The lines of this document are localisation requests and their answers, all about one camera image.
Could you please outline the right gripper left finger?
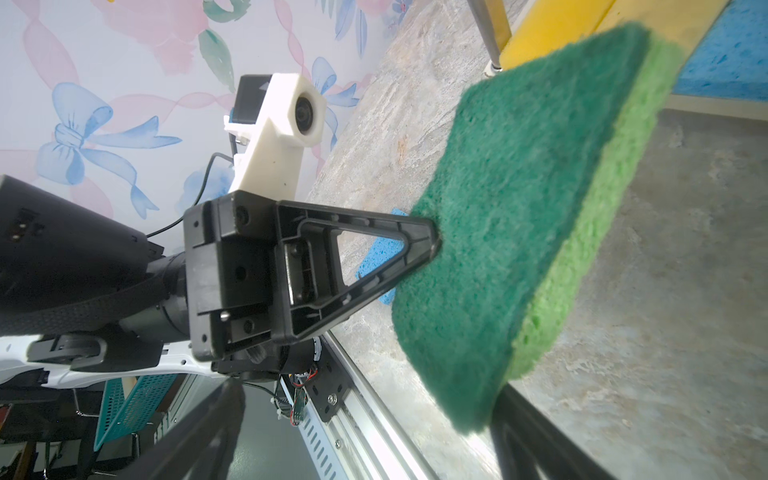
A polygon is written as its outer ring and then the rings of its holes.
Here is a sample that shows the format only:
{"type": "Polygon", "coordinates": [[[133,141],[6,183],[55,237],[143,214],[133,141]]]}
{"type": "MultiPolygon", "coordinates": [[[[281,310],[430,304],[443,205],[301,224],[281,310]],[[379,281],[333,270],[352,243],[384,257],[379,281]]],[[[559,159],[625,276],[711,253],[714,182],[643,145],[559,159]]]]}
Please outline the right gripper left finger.
{"type": "Polygon", "coordinates": [[[240,434],[246,397],[228,380],[199,403],[150,451],[119,473],[121,479],[225,479],[240,434]]]}

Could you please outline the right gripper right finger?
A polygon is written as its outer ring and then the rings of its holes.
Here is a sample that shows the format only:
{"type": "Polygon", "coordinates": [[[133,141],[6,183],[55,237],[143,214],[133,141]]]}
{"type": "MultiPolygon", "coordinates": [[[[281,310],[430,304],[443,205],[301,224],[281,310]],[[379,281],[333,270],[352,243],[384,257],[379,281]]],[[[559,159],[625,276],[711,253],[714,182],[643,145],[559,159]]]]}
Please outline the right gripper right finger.
{"type": "Polygon", "coordinates": [[[613,478],[509,384],[496,399],[490,434],[504,479],[613,478]]]}

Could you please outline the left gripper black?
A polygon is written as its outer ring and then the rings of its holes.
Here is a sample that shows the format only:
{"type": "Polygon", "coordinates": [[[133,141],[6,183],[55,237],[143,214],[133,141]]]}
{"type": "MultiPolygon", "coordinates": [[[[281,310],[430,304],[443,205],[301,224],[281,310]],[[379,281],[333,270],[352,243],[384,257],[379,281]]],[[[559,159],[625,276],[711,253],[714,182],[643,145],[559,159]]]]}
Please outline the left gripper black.
{"type": "Polygon", "coordinates": [[[276,204],[244,192],[187,209],[183,231],[192,354],[213,373],[241,380],[311,371],[310,338],[378,300],[440,247],[426,218],[276,204]],[[404,247],[356,280],[379,237],[404,247]]]}

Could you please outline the dark green scouring sponge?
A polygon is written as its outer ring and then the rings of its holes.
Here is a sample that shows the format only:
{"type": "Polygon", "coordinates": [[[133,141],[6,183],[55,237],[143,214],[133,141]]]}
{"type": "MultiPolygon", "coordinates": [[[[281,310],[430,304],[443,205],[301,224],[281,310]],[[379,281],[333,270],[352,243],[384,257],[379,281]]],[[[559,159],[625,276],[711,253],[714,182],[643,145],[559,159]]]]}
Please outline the dark green scouring sponge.
{"type": "Polygon", "coordinates": [[[594,34],[463,94],[412,214],[436,257],[396,289],[398,342],[454,429],[563,329],[683,64],[641,23],[594,34]]]}

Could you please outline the bright yellow sponge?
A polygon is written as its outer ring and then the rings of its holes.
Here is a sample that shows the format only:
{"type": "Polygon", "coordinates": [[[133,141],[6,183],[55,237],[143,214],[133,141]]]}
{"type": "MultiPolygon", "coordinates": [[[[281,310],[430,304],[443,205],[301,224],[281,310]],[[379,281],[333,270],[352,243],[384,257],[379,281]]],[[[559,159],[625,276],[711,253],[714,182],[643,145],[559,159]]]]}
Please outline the bright yellow sponge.
{"type": "Polygon", "coordinates": [[[613,4],[613,0],[529,1],[502,49],[501,69],[511,70],[590,36],[613,4]]]}

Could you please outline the large blue sponge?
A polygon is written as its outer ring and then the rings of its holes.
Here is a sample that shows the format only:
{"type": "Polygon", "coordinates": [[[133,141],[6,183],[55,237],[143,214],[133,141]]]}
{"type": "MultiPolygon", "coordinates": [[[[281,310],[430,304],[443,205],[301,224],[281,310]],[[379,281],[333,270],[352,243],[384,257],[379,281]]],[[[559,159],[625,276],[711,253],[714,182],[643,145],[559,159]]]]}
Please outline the large blue sponge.
{"type": "Polygon", "coordinates": [[[683,67],[678,95],[767,100],[767,0],[730,2],[683,67]]]}

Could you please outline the tan yellow orange-backed sponge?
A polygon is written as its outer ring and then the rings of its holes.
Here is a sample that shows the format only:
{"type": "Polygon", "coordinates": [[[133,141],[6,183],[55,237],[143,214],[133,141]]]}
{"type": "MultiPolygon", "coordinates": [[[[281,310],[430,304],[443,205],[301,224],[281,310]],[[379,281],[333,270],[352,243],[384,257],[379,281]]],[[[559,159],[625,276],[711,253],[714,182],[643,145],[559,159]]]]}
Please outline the tan yellow orange-backed sponge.
{"type": "Polygon", "coordinates": [[[596,31],[640,22],[680,45],[690,56],[725,9],[728,0],[617,0],[596,31]]]}

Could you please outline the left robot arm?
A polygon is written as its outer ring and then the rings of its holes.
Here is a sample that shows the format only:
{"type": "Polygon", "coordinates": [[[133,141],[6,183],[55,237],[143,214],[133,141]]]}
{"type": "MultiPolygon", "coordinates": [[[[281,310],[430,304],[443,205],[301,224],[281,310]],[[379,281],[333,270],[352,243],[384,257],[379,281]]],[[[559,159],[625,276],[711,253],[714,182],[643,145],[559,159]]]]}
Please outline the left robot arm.
{"type": "Polygon", "coordinates": [[[271,380],[437,254],[428,219],[236,191],[189,209],[184,249],[21,180],[1,180],[1,377],[271,380]]]}

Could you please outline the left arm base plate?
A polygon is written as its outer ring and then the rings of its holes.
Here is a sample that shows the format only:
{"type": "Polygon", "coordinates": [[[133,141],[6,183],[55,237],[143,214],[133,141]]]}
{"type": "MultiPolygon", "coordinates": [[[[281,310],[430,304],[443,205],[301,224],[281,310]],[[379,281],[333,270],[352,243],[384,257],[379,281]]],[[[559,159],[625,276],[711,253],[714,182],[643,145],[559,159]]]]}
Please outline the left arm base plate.
{"type": "Polygon", "coordinates": [[[304,388],[320,420],[328,423],[344,405],[353,382],[333,352],[321,355],[314,373],[311,380],[299,381],[293,376],[291,381],[304,388]]]}

